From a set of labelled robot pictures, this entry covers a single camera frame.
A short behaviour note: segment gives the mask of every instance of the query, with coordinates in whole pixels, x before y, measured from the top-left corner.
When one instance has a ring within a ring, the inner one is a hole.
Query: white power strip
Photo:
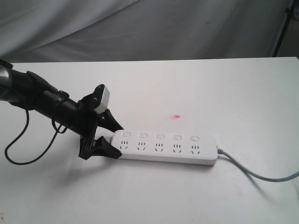
[[[163,132],[116,131],[112,146],[120,159],[214,165],[218,148],[213,137]]]

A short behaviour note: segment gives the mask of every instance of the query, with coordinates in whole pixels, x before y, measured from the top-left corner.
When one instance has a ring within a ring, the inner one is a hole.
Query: white table
[[[26,63],[79,100],[104,83],[126,129],[212,135],[220,148],[268,177],[299,169],[299,61],[296,58],[159,62]],[[5,224],[298,223],[299,178],[254,179],[219,159],[213,167],[78,158],[78,135],[59,135],[38,162],[15,166],[4,147],[25,112],[0,102],[0,215]],[[177,114],[180,119],[171,119]],[[39,155],[54,133],[30,113],[17,161]]]

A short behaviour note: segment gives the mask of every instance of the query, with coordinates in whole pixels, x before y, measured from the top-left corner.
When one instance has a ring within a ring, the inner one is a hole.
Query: fabric backdrop
[[[2,1],[10,62],[271,56],[291,0]]]

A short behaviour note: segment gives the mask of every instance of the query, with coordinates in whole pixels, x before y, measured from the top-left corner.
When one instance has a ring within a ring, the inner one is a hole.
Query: gray curtain
[[[0,56],[10,62],[267,57],[291,1],[25,2],[6,1],[0,17]]]

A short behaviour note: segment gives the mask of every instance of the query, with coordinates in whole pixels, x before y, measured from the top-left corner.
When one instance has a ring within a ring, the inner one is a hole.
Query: power strip
[[[214,165],[218,158],[215,139],[204,135],[119,130],[111,144],[120,159]]]

